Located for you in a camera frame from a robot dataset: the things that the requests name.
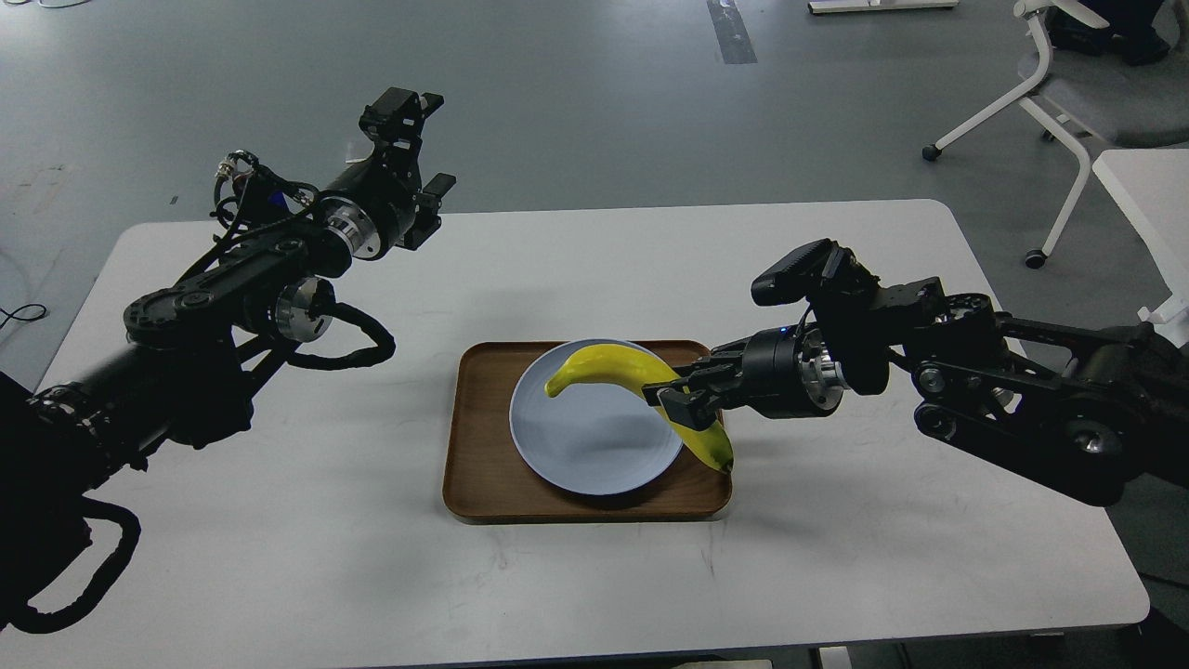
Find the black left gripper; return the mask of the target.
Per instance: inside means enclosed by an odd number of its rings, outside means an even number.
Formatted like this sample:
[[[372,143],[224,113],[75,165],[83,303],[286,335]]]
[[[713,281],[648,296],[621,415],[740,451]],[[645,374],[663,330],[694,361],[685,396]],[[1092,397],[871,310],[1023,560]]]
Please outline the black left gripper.
[[[400,160],[370,157],[350,166],[321,193],[321,221],[344,238],[351,255],[377,261],[392,247],[420,250],[442,220],[442,200],[457,185],[451,173],[436,173],[424,185],[417,160],[427,120],[443,106],[435,93],[390,87],[365,106],[359,128],[375,151],[395,150]]]

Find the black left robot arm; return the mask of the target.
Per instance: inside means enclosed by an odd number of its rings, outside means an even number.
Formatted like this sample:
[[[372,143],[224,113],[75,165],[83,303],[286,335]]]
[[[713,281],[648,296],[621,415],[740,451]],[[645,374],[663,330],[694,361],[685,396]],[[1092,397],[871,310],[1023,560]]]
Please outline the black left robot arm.
[[[369,368],[395,355],[394,335],[331,282],[440,229],[457,179],[422,179],[419,153],[442,105],[386,89],[359,118],[369,157],[323,188],[231,152],[214,181],[221,234],[174,284],[124,309],[127,348],[38,393],[4,377],[4,627],[73,626],[122,575],[139,520],[89,491],[124,467],[145,471],[166,441],[202,449],[246,431],[254,395],[287,365]]]

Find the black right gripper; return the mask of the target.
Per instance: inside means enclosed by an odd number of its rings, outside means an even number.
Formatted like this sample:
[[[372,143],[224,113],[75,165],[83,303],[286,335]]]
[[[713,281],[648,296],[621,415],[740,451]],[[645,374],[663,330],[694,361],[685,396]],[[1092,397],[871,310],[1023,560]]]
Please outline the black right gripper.
[[[644,402],[656,402],[672,423],[705,431],[725,408],[751,408],[769,419],[829,416],[847,390],[818,327],[756,332],[711,356],[675,367],[669,381],[642,385]]]

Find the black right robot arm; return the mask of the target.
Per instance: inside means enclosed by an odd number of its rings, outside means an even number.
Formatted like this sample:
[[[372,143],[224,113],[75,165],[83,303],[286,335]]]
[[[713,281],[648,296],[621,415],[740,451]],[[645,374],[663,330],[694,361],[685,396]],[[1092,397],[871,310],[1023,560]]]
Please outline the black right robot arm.
[[[880,395],[905,370],[917,429],[1087,505],[1143,474],[1185,487],[1185,346],[1155,326],[1075,329],[1001,313],[938,278],[880,285],[849,247],[798,247],[751,283],[760,307],[806,301],[814,321],[756,332],[646,385],[679,425],[730,408],[828,416],[844,391]]]

